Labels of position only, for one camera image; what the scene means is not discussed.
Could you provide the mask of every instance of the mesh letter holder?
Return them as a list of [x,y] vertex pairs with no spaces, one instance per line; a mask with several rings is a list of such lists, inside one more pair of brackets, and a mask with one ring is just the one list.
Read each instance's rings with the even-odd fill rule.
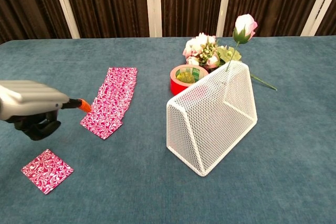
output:
[[232,61],[226,71],[227,64],[167,103],[167,148],[200,176],[257,123],[248,66]]

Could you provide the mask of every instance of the table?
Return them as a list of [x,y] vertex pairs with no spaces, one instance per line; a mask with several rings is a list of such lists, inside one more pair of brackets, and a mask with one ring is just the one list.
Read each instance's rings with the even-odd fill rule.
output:
[[[123,125],[103,141],[59,112],[34,142],[0,122],[1,223],[332,223],[336,219],[336,36],[253,38],[239,48],[256,126],[199,177],[166,148],[169,73],[189,38],[22,40],[0,46],[0,79],[36,80],[92,102],[109,67],[137,67]],[[220,38],[221,45],[234,45]],[[20,169],[49,148],[71,167],[44,195]]]

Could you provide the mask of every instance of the pink napkin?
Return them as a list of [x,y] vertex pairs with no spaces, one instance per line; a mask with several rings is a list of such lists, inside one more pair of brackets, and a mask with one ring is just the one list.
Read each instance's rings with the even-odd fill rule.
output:
[[91,112],[80,124],[104,140],[115,132],[131,103],[137,73],[136,68],[109,68]]
[[73,171],[74,169],[49,149],[21,169],[44,194],[50,193]]

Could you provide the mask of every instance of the duct tape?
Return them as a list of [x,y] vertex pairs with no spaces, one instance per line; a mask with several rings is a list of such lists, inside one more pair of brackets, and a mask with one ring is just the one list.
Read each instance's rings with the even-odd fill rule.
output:
[[177,75],[182,72],[189,72],[194,76],[195,82],[199,79],[208,75],[208,72],[196,65],[180,65],[174,68],[170,72],[170,89],[173,95],[177,95],[178,93],[182,92],[186,88],[190,87],[193,83],[185,83],[182,81],[177,80]]

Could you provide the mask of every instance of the flower stem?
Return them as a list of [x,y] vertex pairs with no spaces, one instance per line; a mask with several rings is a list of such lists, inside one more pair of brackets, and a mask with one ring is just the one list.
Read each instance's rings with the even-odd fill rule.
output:
[[269,88],[274,89],[274,90],[278,90],[276,87],[272,86],[271,84],[268,84],[266,81],[261,80],[260,78],[256,77],[254,74],[250,73],[250,76],[252,78],[256,79],[257,81],[260,81],[261,83],[265,84]]
[[235,52],[236,52],[236,49],[237,49],[238,46],[239,46],[239,41],[237,42],[237,45],[236,45],[236,47],[235,47],[235,50],[233,50],[233,54],[232,54],[231,59],[230,59],[230,61],[229,61],[229,65],[227,65],[226,71],[228,70],[228,68],[229,68],[229,66],[230,66],[230,63],[231,63],[232,58],[233,58],[233,55],[235,55]]

